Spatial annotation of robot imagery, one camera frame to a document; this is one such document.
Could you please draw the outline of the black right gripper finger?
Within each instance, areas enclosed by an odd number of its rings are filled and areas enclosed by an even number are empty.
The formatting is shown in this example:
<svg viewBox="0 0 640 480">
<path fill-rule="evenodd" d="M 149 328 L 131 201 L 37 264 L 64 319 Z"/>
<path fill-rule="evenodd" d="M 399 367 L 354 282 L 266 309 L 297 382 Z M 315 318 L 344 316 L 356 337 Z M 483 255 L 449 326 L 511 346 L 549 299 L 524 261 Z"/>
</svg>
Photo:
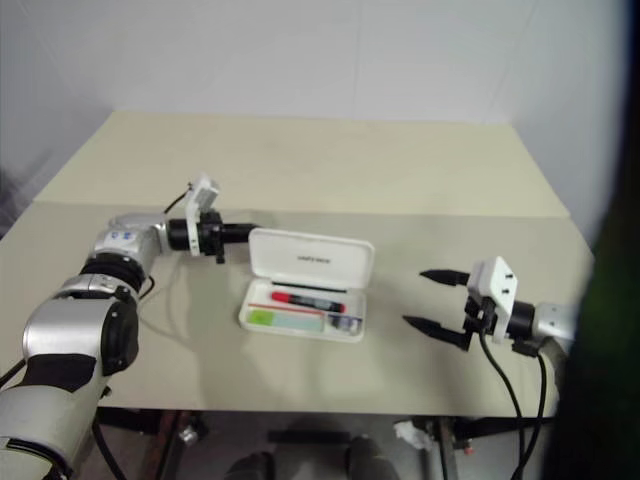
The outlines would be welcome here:
<svg viewBox="0 0 640 480">
<path fill-rule="evenodd" d="M 467 272 L 451 269 L 429 269 L 420 272 L 419 275 L 436 283 L 452 287 L 466 286 L 470 277 Z"/>
<path fill-rule="evenodd" d="M 442 327 L 440 323 L 423 317 L 404 315 L 403 320 L 414 329 L 432 339 L 451 344 L 462 351 L 469 350 L 471 343 L 470 332 L 456 332 L 449 330 Z"/>
</svg>

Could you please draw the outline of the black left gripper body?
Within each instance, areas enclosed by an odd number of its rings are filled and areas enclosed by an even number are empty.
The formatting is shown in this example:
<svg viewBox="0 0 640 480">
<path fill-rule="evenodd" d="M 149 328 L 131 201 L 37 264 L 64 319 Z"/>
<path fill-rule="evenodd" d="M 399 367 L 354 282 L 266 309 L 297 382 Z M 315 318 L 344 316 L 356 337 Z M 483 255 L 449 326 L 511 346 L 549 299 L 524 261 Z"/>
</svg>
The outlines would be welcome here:
<svg viewBox="0 0 640 480">
<path fill-rule="evenodd" d="M 224 264 L 224 222 L 217 210 L 209 210 L 200 215 L 199 237 L 200 253 L 214 256 L 217 264 Z"/>
</svg>

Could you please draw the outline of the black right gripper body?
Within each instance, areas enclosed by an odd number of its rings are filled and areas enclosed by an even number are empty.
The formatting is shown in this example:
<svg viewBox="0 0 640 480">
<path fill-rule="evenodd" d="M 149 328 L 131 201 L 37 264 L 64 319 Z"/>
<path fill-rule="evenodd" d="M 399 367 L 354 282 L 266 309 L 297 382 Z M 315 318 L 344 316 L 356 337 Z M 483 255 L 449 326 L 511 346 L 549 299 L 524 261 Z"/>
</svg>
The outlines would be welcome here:
<svg viewBox="0 0 640 480">
<path fill-rule="evenodd" d="M 466 300 L 463 330 L 467 336 L 484 332 L 492 335 L 497 322 L 496 303 L 490 297 L 474 297 Z"/>
</svg>

